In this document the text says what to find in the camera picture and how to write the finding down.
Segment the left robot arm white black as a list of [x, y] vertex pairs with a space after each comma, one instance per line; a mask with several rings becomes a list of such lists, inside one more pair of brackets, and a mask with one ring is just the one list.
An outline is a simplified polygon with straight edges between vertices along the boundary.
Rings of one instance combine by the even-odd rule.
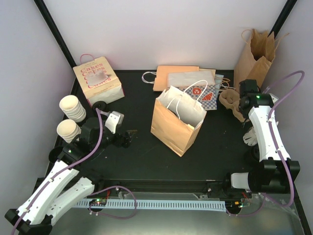
[[12, 234], [19, 231], [22, 235], [48, 235], [56, 222], [80, 200], [115, 188], [105, 187], [103, 176], [88, 168], [87, 163], [110, 145], [130, 146], [137, 131], [118, 133], [121, 121], [113, 114], [105, 120], [91, 117], [70, 143], [51, 151], [58, 156], [50, 173], [21, 206], [5, 214], [13, 225]]

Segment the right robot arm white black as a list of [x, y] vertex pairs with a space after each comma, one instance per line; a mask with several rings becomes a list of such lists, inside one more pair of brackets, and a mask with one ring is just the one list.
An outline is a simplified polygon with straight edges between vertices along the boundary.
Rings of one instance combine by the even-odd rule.
[[271, 95], [259, 92], [256, 80], [239, 83], [239, 110], [254, 128], [258, 149], [258, 163], [245, 173], [229, 173], [222, 190], [225, 196], [234, 197], [240, 190], [263, 193], [291, 193], [293, 182], [300, 171], [286, 151], [276, 125]]

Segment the orange paper bag white handles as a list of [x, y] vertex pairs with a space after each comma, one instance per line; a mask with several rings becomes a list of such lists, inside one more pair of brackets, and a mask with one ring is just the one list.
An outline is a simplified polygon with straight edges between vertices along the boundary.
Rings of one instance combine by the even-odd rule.
[[208, 82], [200, 80], [184, 91], [171, 86], [155, 100], [151, 133], [180, 157], [194, 143], [207, 114], [199, 100], [187, 94], [189, 88], [203, 82], [203, 94]]

